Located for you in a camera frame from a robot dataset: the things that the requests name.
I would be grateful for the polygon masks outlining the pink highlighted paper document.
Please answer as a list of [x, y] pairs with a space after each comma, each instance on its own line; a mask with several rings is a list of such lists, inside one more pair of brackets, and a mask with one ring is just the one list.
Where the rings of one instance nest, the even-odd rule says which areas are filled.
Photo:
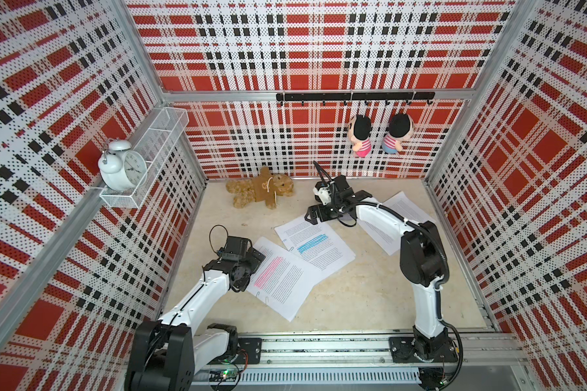
[[246, 291], [291, 322], [321, 280], [321, 270], [265, 237], [254, 248], [265, 259], [251, 276]]

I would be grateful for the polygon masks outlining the yellow highlighted paper document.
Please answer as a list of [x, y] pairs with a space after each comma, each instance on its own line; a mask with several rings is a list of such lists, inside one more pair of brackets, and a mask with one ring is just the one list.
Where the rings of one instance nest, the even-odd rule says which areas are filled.
[[[401, 246], [401, 237], [413, 229], [404, 223], [402, 218], [396, 218], [386, 210], [377, 207], [378, 200], [371, 197], [366, 199], [373, 206], [358, 205], [355, 209], [358, 225], [391, 256], [396, 254]], [[383, 203], [411, 223], [436, 223], [435, 219], [419, 208], [404, 192], [400, 192]]]

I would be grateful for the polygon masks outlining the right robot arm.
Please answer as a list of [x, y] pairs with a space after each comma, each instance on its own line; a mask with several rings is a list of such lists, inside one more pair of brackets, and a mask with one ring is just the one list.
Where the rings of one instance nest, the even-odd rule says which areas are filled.
[[367, 191], [354, 191], [344, 176], [332, 178], [323, 170], [313, 192], [318, 203], [308, 208], [306, 222], [316, 225], [348, 215], [400, 240], [399, 267], [414, 289], [414, 335], [432, 342], [448, 332], [440, 290], [449, 280], [449, 266], [435, 223], [409, 219]]

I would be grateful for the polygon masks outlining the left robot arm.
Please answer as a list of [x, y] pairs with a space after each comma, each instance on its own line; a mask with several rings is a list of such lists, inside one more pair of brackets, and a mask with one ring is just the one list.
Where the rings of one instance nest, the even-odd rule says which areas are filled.
[[246, 291], [266, 256], [250, 239], [238, 236], [229, 236], [216, 255], [202, 267], [202, 276], [179, 304], [137, 327], [125, 390], [187, 390], [205, 365], [237, 357], [236, 327], [211, 324], [199, 336], [197, 328], [226, 293]]

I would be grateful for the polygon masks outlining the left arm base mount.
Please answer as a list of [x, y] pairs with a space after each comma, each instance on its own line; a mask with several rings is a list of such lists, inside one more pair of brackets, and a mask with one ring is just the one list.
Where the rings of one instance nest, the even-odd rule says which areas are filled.
[[241, 337], [238, 339], [237, 347], [231, 353], [214, 358], [210, 364], [235, 363], [239, 367], [256, 365], [260, 363], [262, 354], [263, 339], [260, 337]]

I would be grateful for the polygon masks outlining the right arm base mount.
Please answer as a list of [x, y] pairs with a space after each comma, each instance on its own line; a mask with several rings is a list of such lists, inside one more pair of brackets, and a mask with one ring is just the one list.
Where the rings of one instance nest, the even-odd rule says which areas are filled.
[[425, 337], [391, 337], [389, 350], [394, 363], [457, 363], [452, 339], [444, 334]]

